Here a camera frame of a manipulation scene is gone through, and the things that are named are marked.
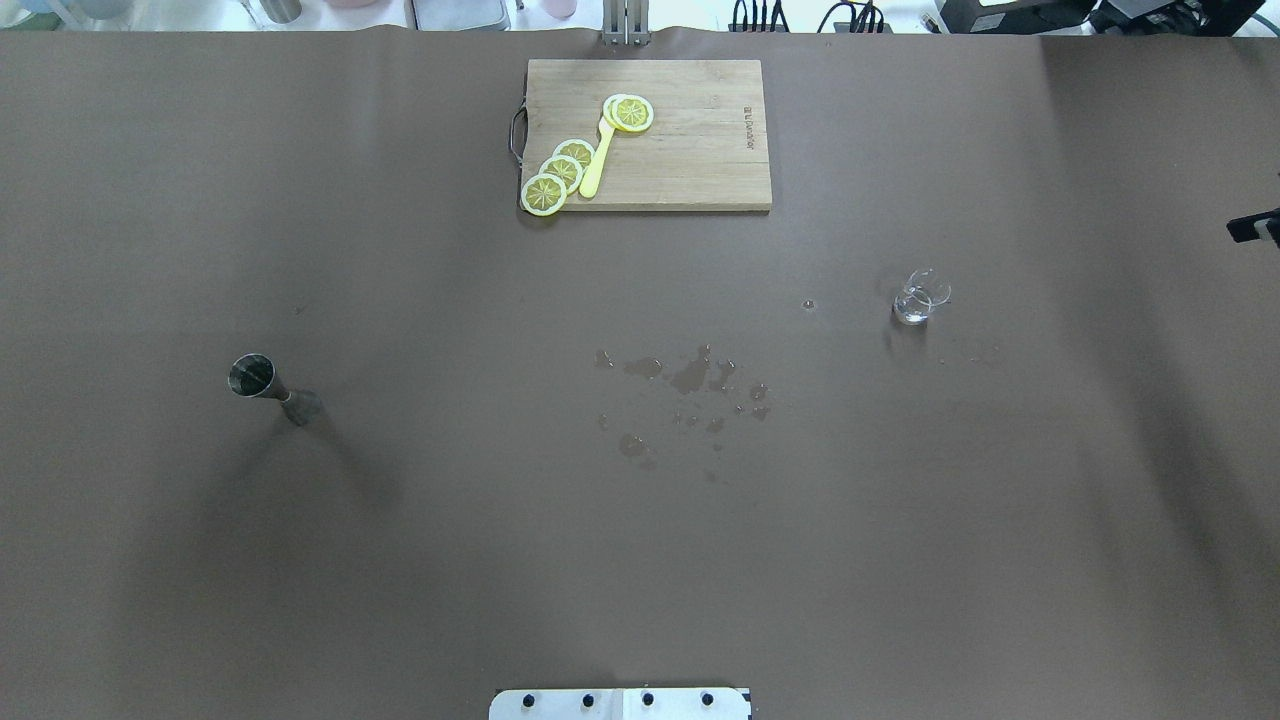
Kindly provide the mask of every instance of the cutting board handle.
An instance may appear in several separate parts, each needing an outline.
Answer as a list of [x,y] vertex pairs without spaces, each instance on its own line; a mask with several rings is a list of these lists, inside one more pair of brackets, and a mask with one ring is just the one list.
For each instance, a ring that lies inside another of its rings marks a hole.
[[[525,117],[525,138],[520,142],[520,150],[516,150],[516,124],[520,122],[520,117]],[[516,158],[516,168],[525,167],[525,145],[529,142],[529,108],[525,106],[525,100],[520,100],[520,108],[516,109],[516,114],[511,117],[511,128],[507,131],[507,150]]]

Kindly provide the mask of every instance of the jigger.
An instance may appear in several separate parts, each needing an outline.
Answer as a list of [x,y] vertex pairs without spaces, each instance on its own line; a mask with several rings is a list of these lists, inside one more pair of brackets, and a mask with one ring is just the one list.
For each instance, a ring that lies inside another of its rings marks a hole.
[[279,400],[284,407],[284,416],[298,427],[310,423],[324,409],[316,393],[284,387],[271,359],[257,352],[250,352],[232,364],[227,386],[241,397]]

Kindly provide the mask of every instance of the cutting board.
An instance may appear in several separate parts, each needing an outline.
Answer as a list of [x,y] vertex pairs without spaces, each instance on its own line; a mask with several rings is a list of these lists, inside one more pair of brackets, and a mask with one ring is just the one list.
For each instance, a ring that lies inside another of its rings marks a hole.
[[653,102],[653,126],[617,132],[591,200],[567,210],[769,210],[769,138],[759,60],[530,60],[521,184],[571,137],[599,145],[604,99]]

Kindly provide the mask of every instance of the lemon slice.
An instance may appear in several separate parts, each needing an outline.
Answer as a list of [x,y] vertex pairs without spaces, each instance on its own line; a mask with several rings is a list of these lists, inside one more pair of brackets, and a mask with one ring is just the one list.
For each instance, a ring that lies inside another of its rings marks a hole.
[[570,195],[577,191],[577,186],[582,184],[582,176],[586,174],[582,163],[568,155],[553,155],[538,172],[558,177]]
[[614,124],[626,132],[644,132],[653,124],[653,105],[639,95],[625,95],[611,106]]
[[582,165],[582,169],[586,169],[586,167],[591,164],[591,158],[595,158],[595,147],[591,147],[590,142],[580,137],[575,137],[557,145],[556,151],[552,152],[552,158],[556,155],[572,158],[577,160],[579,165]]
[[550,173],[538,173],[520,188],[520,205],[539,218],[552,215],[564,206],[568,190],[564,181]]
[[631,97],[631,96],[627,95],[626,92],[618,92],[617,95],[611,95],[604,99],[603,110],[605,118],[613,117],[613,104],[617,102],[618,100],[622,100],[623,97]]
[[613,126],[613,129],[622,129],[622,126],[618,124],[617,118],[613,117],[613,104],[617,102],[618,100],[622,100],[623,97],[627,97],[625,92],[611,95],[604,99],[604,104],[600,109],[600,114],[604,117],[604,122]]

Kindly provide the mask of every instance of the glass cup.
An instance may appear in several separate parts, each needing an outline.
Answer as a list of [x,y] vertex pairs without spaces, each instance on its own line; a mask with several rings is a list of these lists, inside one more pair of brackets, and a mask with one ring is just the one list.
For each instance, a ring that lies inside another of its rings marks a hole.
[[919,325],[950,300],[951,283],[933,268],[923,268],[911,273],[893,299],[893,316],[905,325]]

